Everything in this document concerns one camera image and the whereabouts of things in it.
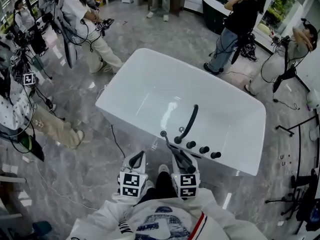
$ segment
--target white bathtub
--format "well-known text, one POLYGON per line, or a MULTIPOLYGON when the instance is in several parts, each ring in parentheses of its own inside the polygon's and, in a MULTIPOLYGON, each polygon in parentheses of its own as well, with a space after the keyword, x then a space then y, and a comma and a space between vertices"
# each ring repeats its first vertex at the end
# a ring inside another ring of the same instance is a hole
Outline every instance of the white bathtub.
POLYGON ((160 132, 172 145, 238 171, 256 175, 264 143, 263 104, 233 85, 180 60, 156 51, 136 50, 96 102, 111 124, 143 143, 168 150, 160 132), (194 105, 194 124, 181 144, 194 105), (186 144, 195 141, 188 149, 186 144), (210 151, 200 154, 201 147, 210 151))

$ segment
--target gray marble floor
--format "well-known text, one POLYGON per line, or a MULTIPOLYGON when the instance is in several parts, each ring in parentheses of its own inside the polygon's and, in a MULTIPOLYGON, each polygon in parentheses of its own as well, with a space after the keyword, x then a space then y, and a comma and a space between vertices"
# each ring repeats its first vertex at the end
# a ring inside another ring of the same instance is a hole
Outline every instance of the gray marble floor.
MULTIPOLYGON (((218 38, 205 27, 203 18, 183 11, 180 17, 172 15, 169 22, 163 22, 160 16, 147 19, 147 12, 146 4, 135 6, 120 1, 112 1, 101 9, 104 17, 115 19, 104 38, 114 53, 126 61, 136 49, 149 48, 201 69, 203 63, 209 60, 208 54, 215 49, 218 38)), ((20 184, 16 189, 17 192, 24 190, 32 199, 32 205, 20 205, 22 213, 32 221, 49 221, 53 231, 47 237, 61 240, 68 236, 76 218, 92 212, 74 202, 98 209, 117 190, 116 178, 123 155, 115 144, 110 123, 95 107, 99 91, 113 75, 103 72, 90 74, 81 47, 77 48, 78 62, 70 69, 66 63, 62 37, 57 37, 51 29, 46 31, 44 37, 49 50, 42 60, 46 72, 53 79, 46 79, 40 89, 45 95, 54 97, 58 116, 65 117, 75 129, 84 131, 84 141, 78 149, 71 150, 37 133, 45 161, 27 163, 9 142, 0 140, 0 161, 18 166, 17 175, 27 179, 26 184, 20 184)), ((227 74, 219 77, 242 89, 268 57, 259 47, 256 55, 258 62, 240 57, 233 66, 225 69, 227 74)), ((285 219, 280 213, 287 206, 264 202, 269 198, 280 198, 290 191, 290 177, 296 173, 298 164, 298 137, 289 138, 286 133, 276 131, 275 126, 281 124, 289 127, 313 116, 306 108, 306 93, 296 79, 291 79, 282 84, 275 95, 291 106, 296 103, 300 110, 291 110, 283 104, 272 102, 271 87, 257 96, 267 113, 257 176, 231 176, 214 162, 199 161, 202 184, 213 191, 218 204, 223 205, 226 196, 231 193, 227 209, 238 219, 256 224, 268 239, 283 239, 298 226, 294 218, 285 221, 283 226, 277 226, 279 221, 285 219), (286 156, 285 166, 281 165, 280 155, 286 156)), ((315 122, 311 121, 301 128, 302 175, 307 175, 315 164, 316 144, 309 139, 309 129, 314 126, 315 122)), ((170 163, 169 153, 148 150, 133 136, 119 129, 114 128, 114 133, 125 154, 140 150, 149 154, 147 160, 151 179, 156 177, 155 168, 161 163, 170 163)), ((30 160, 35 159, 30 154, 25 156, 30 160)))

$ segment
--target woman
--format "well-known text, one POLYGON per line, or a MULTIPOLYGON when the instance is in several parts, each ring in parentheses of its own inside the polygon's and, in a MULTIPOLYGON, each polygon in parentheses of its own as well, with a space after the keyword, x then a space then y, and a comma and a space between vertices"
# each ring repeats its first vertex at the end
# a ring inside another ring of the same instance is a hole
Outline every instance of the woman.
POLYGON ((55 33, 60 34, 57 24, 54 19, 55 0, 38 0, 39 9, 42 12, 43 22, 49 22, 55 33))
POLYGON ((58 0, 58 4, 66 21, 75 29, 76 33, 74 34, 80 37, 90 72, 96 73, 108 63, 113 72, 117 73, 123 63, 102 39, 101 34, 96 31, 95 23, 101 21, 98 14, 86 5, 86 0, 58 0), (103 59, 104 63, 100 62, 97 67, 99 57, 103 59))
POLYGON ((211 74, 218 75, 223 72, 227 64, 238 36, 252 32, 258 14, 263 14, 266 0, 230 0, 224 6, 232 11, 225 22, 225 28, 217 40, 216 50, 210 63, 203 65, 211 74))
POLYGON ((33 39, 30 42, 31 47, 36 54, 43 56, 48 47, 45 40, 42 38, 37 25, 35 24, 34 17, 32 17, 28 8, 24 6, 22 0, 17 0, 14 3, 13 14, 14 22, 22 33, 34 31, 33 39))
POLYGON ((48 134, 55 141, 75 149, 84 138, 81 130, 75 132, 69 123, 63 122, 38 104, 34 104, 30 97, 33 89, 23 87, 14 81, 11 75, 11 83, 7 84, 4 75, 7 75, 12 55, 9 46, 0 42, 0 124, 11 130, 17 130, 24 129, 24 124, 28 124, 31 120, 31 124, 39 132, 48 134))
MULTIPOLYGON (((303 30, 293 28, 293 38, 288 44, 287 69, 296 62, 303 59, 308 52, 317 48, 318 32, 311 24, 306 24, 303 30)), ((285 72, 285 54, 286 48, 282 45, 279 49, 267 59, 256 77, 244 86, 244 90, 252 96, 257 95, 274 83, 275 79, 285 72)))

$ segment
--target black faucet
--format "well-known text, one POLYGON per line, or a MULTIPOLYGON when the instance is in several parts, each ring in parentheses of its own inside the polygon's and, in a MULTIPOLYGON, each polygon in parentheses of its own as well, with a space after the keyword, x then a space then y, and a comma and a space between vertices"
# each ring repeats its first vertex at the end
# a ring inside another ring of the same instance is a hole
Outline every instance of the black faucet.
POLYGON ((195 122, 195 119, 196 119, 196 116, 197 116, 197 113, 198 113, 198 109, 199 109, 199 106, 197 104, 195 104, 193 106, 193 112, 192 112, 191 118, 190 118, 190 120, 188 122, 188 125, 186 126, 184 132, 180 136, 177 136, 177 137, 174 138, 174 143, 180 144, 182 142, 182 139, 187 136, 187 134, 189 133, 189 131, 190 131, 191 127, 192 127, 192 125, 195 122))

